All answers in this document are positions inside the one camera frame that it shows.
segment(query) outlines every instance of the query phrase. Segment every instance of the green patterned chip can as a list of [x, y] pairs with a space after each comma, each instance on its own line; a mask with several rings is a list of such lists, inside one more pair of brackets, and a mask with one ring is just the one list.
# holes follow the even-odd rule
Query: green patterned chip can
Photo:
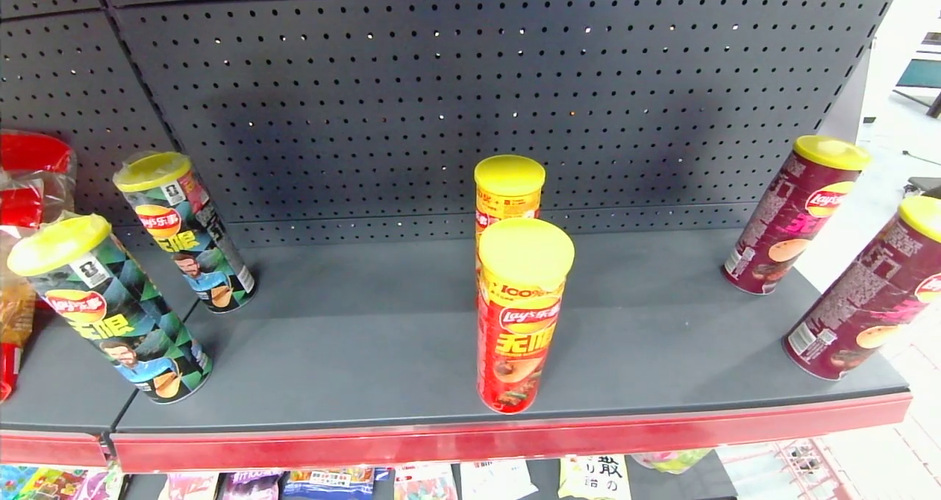
[[154, 402], [185, 399], [212, 372], [212, 360], [100, 215], [44, 225], [13, 246], [7, 265]]
[[134, 158], [115, 173], [114, 183], [211, 313], [251, 300], [255, 279], [188, 157], [155, 152]]

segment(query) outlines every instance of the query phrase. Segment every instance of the red chip can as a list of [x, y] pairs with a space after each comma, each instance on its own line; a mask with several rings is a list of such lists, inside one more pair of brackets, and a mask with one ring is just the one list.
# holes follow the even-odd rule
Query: red chip can
[[772, 293], [853, 189], [870, 155], [828, 136], [801, 136], [739, 236], [722, 275], [747, 293]]
[[941, 296], [941, 201], [910, 196], [785, 335], [807, 373], [837, 380]]
[[477, 393], [494, 412], [532, 405], [562, 309], [571, 238], [534, 218], [511, 218], [480, 237]]

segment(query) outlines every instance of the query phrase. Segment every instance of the gray shelf surface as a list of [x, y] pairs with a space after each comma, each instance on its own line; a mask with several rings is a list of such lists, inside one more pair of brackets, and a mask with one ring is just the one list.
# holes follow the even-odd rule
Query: gray shelf surface
[[[576, 236], [538, 399], [514, 419], [692, 413], [905, 392], [881, 356], [841, 382], [793, 365], [780, 337], [817, 298], [792, 272], [772, 296], [719, 274], [738, 229]], [[245, 252], [259, 292], [187, 326], [215, 358], [172, 406], [137, 397], [118, 432], [242, 432], [507, 419], [475, 390], [473, 241]]]
[[[179, 316], [196, 295], [161, 251], [134, 252]], [[100, 433], [111, 430], [137, 390], [51, 310], [37, 313], [16, 390], [0, 405], [0, 429]]]
[[[738, 497], [735, 486], [715, 452], [709, 453], [695, 467], [679, 476], [646, 469], [631, 457], [627, 457], [626, 462], [632, 500], [735, 500]], [[559, 460], [529, 460], [527, 465], [532, 484], [539, 490], [521, 500], [557, 499]], [[459, 465], [452, 468], [460, 491]], [[138, 474], [132, 477], [124, 500], [156, 500], [166, 479], [165, 474]], [[392, 497], [391, 481], [376, 483], [374, 500], [391, 500]]]

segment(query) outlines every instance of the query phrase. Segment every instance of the potato chip canister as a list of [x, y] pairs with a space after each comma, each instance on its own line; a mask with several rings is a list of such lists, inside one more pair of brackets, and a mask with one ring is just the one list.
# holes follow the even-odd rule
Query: potato chip canister
[[[539, 218], [539, 199], [545, 184], [545, 168], [539, 162], [499, 154], [477, 164], [473, 178], [477, 184], [477, 246], [487, 226], [507, 218]], [[476, 266], [480, 275], [480, 256]]]
[[484, 231], [479, 254], [477, 392], [519, 413], [537, 395], [575, 246], [548, 222], [511, 218]]
[[797, 138], [722, 275], [747, 293], [772, 293], [869, 162], [870, 155], [849, 142], [819, 135]]
[[249, 302], [255, 279], [189, 157], [157, 152], [129, 160], [114, 183], [210, 312], [228, 313]]
[[184, 399], [212, 372], [212, 360], [100, 215], [44, 225], [13, 246], [7, 265], [155, 402]]
[[837, 380], [941, 296], [941, 201], [909, 196], [784, 337], [791, 360]]

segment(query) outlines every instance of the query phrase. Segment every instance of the yellow plastic lid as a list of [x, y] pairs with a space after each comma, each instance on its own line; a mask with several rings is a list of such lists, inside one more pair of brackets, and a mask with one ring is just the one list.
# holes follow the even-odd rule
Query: yellow plastic lid
[[514, 285], [558, 285], [575, 260], [571, 237], [537, 218], [508, 218], [488, 226], [478, 252], [484, 268]]
[[7, 266], [20, 276], [38, 276], [68, 265], [111, 233], [101, 215], [78, 215], [44, 224], [40, 231], [13, 246]]
[[189, 157], [179, 152], [155, 152], [124, 164], [115, 173], [114, 183], [125, 193], [147, 191], [175, 181], [192, 166]]
[[898, 206], [898, 216], [927, 238], [941, 243], [941, 201], [930, 196], [909, 196]]
[[811, 162], [844, 171], [863, 171], [871, 159], [858, 145], [830, 136], [801, 136], [794, 140], [794, 152]]
[[484, 159], [473, 170], [478, 188], [501, 196], [535, 193], [545, 184], [545, 168], [539, 162], [515, 154]]

